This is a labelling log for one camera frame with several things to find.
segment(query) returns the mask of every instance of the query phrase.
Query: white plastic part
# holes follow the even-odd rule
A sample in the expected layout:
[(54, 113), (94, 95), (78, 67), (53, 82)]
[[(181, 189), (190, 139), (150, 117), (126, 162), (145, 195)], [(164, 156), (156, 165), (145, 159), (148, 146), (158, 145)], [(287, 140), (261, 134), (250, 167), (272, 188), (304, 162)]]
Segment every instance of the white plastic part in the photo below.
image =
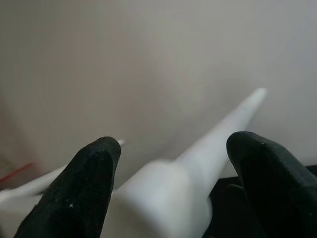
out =
[(265, 95), (256, 90), (175, 161), (140, 169), (112, 194), (102, 237), (201, 238), (212, 216), (208, 195), (228, 161), (226, 141), (246, 129)]

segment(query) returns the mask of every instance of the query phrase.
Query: white cone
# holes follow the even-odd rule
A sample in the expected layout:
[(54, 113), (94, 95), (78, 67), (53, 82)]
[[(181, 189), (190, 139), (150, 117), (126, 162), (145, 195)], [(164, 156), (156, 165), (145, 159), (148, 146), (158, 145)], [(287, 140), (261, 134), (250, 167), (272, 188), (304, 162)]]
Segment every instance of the white cone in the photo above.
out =
[(266, 95), (260, 88), (174, 162), (154, 161), (115, 191), (102, 237), (201, 238), (208, 195), (228, 161), (226, 141), (245, 130)]

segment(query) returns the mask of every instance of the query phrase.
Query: beige wall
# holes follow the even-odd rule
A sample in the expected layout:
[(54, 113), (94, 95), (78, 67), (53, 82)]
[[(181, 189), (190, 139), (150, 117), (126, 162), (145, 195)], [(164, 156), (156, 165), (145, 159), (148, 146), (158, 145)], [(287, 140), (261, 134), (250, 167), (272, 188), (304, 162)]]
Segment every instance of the beige wall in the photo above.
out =
[(315, 1), (0, 4), (3, 103), (43, 171), (112, 135), (128, 143), (121, 184), (179, 154), (258, 86), (269, 95), (251, 130), (316, 163)]

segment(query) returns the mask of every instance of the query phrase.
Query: white plastic object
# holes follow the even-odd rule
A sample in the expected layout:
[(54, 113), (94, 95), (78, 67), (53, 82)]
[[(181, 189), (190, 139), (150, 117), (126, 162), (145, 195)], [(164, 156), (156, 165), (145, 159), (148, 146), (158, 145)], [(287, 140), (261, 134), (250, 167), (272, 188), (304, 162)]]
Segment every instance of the white plastic object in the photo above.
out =
[(175, 161), (145, 165), (112, 194), (102, 237), (201, 238), (208, 195), (228, 162), (226, 141), (245, 130), (265, 98), (260, 88)]

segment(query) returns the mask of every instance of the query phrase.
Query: black rubber fingertip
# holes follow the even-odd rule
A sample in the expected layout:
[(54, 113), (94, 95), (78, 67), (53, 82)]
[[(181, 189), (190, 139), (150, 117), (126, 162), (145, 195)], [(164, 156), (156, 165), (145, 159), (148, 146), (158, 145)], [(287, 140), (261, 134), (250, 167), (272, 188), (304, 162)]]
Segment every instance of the black rubber fingertip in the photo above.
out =
[(79, 150), (21, 223), (15, 238), (99, 238), (120, 153), (112, 137)]
[(121, 146), (113, 137), (101, 137), (85, 146), (82, 150), (87, 149), (92, 150), (92, 153), (96, 151), (107, 151), (113, 161), (114, 167), (116, 168), (121, 154)]

